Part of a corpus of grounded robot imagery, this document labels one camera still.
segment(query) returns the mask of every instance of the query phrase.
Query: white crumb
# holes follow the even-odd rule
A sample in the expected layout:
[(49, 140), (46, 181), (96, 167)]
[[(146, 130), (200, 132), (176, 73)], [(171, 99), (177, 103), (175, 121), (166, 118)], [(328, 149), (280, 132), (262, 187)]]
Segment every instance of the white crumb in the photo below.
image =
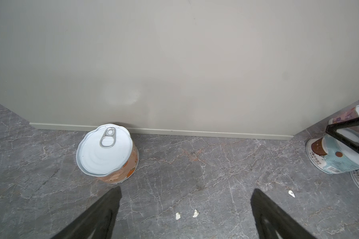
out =
[(290, 194), (292, 197), (295, 197), (294, 193), (293, 193), (291, 190), (289, 190), (289, 194)]
[(197, 211), (197, 209), (195, 209), (193, 217), (197, 217), (198, 215), (199, 215), (199, 212)]

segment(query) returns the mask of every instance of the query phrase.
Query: pull tab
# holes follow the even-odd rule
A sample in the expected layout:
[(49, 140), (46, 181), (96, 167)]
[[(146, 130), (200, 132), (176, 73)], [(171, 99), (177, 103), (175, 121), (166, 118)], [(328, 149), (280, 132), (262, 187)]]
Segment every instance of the pull tab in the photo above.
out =
[(105, 130), (100, 140), (100, 146), (103, 148), (110, 148), (115, 144), (115, 127), (109, 127)]

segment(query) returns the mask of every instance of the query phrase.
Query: wall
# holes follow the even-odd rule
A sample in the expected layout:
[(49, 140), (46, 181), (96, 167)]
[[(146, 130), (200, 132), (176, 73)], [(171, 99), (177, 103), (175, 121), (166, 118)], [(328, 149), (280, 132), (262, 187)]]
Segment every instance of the wall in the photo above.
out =
[(359, 0), (0, 1), (0, 103), (37, 128), (288, 139), (359, 99)]

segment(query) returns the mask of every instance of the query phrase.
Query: dented can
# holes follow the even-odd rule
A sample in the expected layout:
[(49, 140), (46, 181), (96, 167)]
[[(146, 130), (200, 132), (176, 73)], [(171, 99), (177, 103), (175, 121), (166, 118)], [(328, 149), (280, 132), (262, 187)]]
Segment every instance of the dented can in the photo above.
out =
[(129, 131), (111, 123), (87, 133), (76, 154), (81, 171), (111, 184), (129, 178), (138, 160), (139, 153)]
[[(359, 134), (351, 129), (338, 129), (338, 133), (359, 143)], [(359, 154), (330, 135), (311, 139), (306, 144), (310, 161), (327, 174), (340, 174), (359, 169)]]

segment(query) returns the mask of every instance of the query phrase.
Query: floor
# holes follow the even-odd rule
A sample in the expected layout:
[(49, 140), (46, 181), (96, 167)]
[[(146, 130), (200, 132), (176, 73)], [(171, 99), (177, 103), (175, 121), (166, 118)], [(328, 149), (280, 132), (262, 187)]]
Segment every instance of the floor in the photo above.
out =
[[(120, 184), (113, 238), (255, 239), (254, 188), (317, 238), (359, 238), (350, 175), (321, 172), (305, 152), (327, 120), (290, 141), (133, 135), (140, 162)], [(112, 187), (77, 167), (85, 134), (34, 129), (0, 105), (0, 238), (50, 238)]]

